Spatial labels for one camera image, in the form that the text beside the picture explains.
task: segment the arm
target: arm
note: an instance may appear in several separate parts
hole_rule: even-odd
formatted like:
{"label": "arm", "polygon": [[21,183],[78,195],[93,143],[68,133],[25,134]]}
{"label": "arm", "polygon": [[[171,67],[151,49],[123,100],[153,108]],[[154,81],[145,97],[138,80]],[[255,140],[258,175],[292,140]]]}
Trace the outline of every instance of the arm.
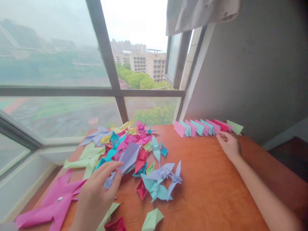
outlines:
{"label": "arm", "polygon": [[219,132],[217,139],[241,175],[263,219],[271,231],[303,230],[301,221],[263,183],[240,154],[240,144],[229,133]]}

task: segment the wooden table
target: wooden table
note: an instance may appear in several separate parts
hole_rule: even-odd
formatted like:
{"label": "wooden table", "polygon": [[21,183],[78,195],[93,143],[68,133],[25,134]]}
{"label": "wooden table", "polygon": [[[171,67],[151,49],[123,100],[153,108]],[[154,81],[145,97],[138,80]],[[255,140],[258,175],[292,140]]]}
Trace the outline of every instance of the wooden table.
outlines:
{"label": "wooden table", "polygon": [[[173,125],[153,126],[152,129],[160,130],[154,132],[155,137],[169,149],[167,157],[161,156],[161,164],[175,163],[175,171],[182,160],[182,185],[178,184],[172,192],[174,200],[156,199],[151,203],[149,193],[142,201],[136,192],[140,178],[133,177],[132,173],[125,174],[115,201],[120,206],[112,214],[112,222],[123,216],[128,231],[141,230],[147,212],[159,208],[164,219],[158,223],[156,230],[268,230],[248,189],[215,136],[180,138]],[[238,139],[247,162],[270,189],[303,218],[308,205],[307,183],[248,137],[239,136]],[[78,160],[83,149],[84,146],[78,147],[69,161]],[[157,169],[158,163],[151,153],[148,162],[151,164],[153,161]],[[56,179],[66,171],[61,169]],[[84,168],[73,169],[70,182],[82,179],[83,173]],[[163,183],[169,186],[171,180]],[[69,230],[77,205],[77,202],[71,203],[62,230]],[[27,230],[48,228],[49,224],[45,224]]]}

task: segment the wall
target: wall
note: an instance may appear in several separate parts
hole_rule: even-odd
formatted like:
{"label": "wall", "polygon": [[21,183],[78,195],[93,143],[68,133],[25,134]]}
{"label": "wall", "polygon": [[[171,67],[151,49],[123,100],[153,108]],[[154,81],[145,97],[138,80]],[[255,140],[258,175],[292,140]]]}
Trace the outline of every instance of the wall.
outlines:
{"label": "wall", "polygon": [[275,138],[271,139],[262,148],[264,148],[266,151],[271,150],[272,148],[284,142],[287,142],[295,136],[308,142],[308,117],[303,119],[301,122],[298,122],[294,126],[290,127],[289,129],[285,130]]}
{"label": "wall", "polygon": [[263,144],[308,115],[307,34],[292,2],[242,1],[235,20],[216,25],[186,119],[229,119]]}

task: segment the pink origami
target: pink origami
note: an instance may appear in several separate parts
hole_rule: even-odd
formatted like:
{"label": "pink origami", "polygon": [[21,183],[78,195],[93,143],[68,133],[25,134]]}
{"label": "pink origami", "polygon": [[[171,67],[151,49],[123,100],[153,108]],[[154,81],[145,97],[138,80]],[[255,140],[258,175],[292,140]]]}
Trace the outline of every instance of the pink origami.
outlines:
{"label": "pink origami", "polygon": [[71,175],[72,170],[69,169],[57,179],[39,208],[17,216],[15,219],[17,228],[40,225],[51,221],[49,231],[59,231],[71,202],[77,200],[73,199],[73,196],[79,194],[81,187],[86,182],[86,180],[81,180],[68,183]]}

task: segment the cloudy sky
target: cloudy sky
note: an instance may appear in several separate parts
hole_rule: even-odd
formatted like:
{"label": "cloudy sky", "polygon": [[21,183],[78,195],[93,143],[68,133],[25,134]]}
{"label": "cloudy sky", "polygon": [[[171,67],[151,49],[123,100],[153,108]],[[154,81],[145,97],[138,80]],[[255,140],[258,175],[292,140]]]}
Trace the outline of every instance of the cloudy sky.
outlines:
{"label": "cloudy sky", "polygon": [[[166,52],[167,0],[101,0],[109,38]],[[47,41],[97,46],[85,0],[0,0],[0,20],[33,28]]]}

